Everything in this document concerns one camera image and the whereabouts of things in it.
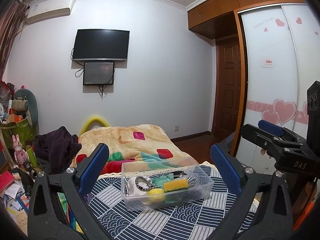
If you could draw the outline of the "green knitted cloth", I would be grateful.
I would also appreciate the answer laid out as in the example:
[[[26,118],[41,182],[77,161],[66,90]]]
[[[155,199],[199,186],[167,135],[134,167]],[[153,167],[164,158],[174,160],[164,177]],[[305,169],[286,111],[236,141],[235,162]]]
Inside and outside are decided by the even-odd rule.
[[[170,182],[174,180],[174,174],[169,173],[161,176],[155,176],[152,178],[152,183],[157,187],[164,189],[164,183]]]

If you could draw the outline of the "yellow green sponge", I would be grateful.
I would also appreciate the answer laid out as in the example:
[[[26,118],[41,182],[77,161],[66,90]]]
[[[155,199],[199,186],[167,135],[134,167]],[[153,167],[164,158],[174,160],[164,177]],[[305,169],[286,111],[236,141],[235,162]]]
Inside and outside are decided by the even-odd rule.
[[[184,190],[189,188],[189,183],[186,178],[176,179],[167,183],[164,183],[164,192],[172,192],[178,190]]]

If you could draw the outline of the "white cloth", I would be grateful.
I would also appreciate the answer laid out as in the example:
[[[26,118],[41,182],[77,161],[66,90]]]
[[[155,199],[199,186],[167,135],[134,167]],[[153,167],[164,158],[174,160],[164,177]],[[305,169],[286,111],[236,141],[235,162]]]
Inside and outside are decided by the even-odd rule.
[[[126,190],[126,195],[129,197],[140,197],[148,193],[148,190],[143,191],[138,188],[138,186],[136,185],[135,177],[132,177],[127,182],[125,182],[124,187]]]

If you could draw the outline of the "white sticker-covered suitcase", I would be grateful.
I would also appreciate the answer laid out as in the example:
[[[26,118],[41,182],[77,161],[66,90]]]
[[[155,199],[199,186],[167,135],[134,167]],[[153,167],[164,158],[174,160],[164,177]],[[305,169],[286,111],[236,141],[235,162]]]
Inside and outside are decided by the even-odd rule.
[[[273,174],[276,171],[275,159],[268,156],[262,148],[245,139],[240,140],[236,159],[260,174]]]

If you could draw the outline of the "white sliding wardrobe door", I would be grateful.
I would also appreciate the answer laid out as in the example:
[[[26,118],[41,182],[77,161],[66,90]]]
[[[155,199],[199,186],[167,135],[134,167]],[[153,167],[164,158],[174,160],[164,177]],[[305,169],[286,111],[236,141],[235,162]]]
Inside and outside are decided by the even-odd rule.
[[[319,79],[319,22],[305,4],[241,11],[246,65],[245,124],[266,120],[305,137],[307,90]]]

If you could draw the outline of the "yellow foam ball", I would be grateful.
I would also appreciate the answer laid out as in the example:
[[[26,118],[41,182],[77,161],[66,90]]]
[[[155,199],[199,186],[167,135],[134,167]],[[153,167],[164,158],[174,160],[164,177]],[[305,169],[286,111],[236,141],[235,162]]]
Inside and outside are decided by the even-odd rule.
[[[162,203],[165,201],[165,192],[161,188],[154,188],[148,191],[148,201],[150,204]]]

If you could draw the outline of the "blue white patterned tablecloth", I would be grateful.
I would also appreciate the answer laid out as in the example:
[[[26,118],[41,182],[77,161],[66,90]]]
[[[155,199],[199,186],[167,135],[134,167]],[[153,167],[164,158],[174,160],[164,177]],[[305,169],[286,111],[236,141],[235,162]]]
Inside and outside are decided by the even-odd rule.
[[[121,196],[121,175],[98,179],[87,204],[114,239],[207,239],[219,226],[237,197],[230,193],[217,168],[204,162],[195,167],[213,187],[206,199],[160,209],[129,211]]]

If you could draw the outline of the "yellow chair back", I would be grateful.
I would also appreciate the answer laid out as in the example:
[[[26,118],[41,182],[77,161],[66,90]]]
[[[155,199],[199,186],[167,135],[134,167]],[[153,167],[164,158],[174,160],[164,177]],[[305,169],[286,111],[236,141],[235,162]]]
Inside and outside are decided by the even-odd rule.
[[[86,122],[84,123],[83,127],[80,130],[79,135],[80,136],[83,135],[85,132],[89,131],[94,126],[110,127],[110,124],[101,116],[93,115],[86,120]]]

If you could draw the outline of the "black wall television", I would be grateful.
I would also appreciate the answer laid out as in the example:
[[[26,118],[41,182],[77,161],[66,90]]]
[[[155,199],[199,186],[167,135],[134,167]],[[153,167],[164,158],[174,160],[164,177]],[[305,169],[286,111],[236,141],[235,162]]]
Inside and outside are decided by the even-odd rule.
[[[130,32],[112,29],[79,29],[73,61],[127,61]]]

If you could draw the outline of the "clear plastic storage box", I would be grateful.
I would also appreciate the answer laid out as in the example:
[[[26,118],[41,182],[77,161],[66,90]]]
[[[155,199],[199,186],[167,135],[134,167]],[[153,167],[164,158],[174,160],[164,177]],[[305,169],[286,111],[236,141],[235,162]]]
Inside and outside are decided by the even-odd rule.
[[[121,197],[129,211],[160,209],[209,197],[213,180],[191,157],[121,166]]]

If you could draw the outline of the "green storage bag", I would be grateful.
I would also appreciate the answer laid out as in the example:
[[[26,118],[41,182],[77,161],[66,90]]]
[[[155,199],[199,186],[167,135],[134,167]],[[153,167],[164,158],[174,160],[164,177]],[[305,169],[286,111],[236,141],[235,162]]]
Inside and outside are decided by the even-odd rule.
[[[5,145],[8,149],[13,149],[12,136],[19,135],[20,143],[25,150],[27,145],[30,145],[35,138],[35,130],[24,119],[18,123],[1,124],[2,134],[4,137]]]

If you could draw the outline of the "pink rabbit toy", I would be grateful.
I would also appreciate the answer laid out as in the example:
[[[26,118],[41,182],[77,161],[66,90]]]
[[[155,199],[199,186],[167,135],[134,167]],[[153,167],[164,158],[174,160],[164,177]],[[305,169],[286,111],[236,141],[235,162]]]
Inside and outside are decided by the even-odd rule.
[[[28,155],[25,152],[25,150],[22,147],[22,144],[20,142],[20,137],[19,135],[12,135],[12,146],[14,149],[14,156],[15,156],[15,160],[18,163],[18,165],[20,165],[21,167],[23,167],[23,164],[25,162],[28,162]]]

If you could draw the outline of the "brown wooden door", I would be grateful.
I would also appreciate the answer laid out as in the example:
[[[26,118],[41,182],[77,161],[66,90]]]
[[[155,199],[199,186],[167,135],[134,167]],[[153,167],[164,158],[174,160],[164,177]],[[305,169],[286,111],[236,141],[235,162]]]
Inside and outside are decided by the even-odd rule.
[[[241,54],[237,35],[216,40],[216,92],[212,123],[214,142],[236,131],[238,121],[242,119],[241,99]]]

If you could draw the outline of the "dark purple clothing pile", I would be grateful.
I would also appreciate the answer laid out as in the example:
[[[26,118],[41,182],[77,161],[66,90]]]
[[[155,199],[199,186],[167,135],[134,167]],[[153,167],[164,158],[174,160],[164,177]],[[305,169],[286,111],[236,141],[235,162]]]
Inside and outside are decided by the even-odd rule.
[[[46,166],[49,174],[65,172],[81,148],[78,136],[71,135],[65,126],[47,134],[37,135],[33,140],[35,156]]]

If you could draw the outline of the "wooden overhead cabinet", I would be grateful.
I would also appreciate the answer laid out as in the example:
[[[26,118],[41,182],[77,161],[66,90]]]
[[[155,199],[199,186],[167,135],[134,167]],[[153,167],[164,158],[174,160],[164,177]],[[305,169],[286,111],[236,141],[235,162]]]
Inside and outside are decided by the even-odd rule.
[[[188,11],[188,28],[210,40],[236,35],[236,10],[274,1],[279,0],[206,0]]]

